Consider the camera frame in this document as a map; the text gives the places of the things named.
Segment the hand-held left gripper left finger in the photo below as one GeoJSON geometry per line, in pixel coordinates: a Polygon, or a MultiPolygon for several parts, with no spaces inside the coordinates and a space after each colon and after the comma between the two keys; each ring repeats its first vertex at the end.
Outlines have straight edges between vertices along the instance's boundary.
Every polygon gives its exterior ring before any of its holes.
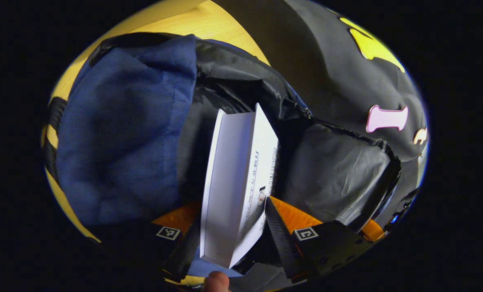
{"type": "Polygon", "coordinates": [[[154,220],[133,219],[91,227],[105,251],[155,279],[180,282],[200,239],[201,202],[193,201],[154,220]]]}

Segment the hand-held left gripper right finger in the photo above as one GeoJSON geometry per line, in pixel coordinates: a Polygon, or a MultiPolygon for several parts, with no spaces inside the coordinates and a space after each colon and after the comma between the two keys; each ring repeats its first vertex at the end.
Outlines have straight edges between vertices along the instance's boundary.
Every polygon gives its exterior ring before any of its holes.
{"type": "Polygon", "coordinates": [[[374,245],[339,221],[316,225],[301,221],[289,229],[285,217],[294,211],[293,206],[275,197],[266,198],[266,220],[286,277],[292,283],[326,277],[374,245]]]}

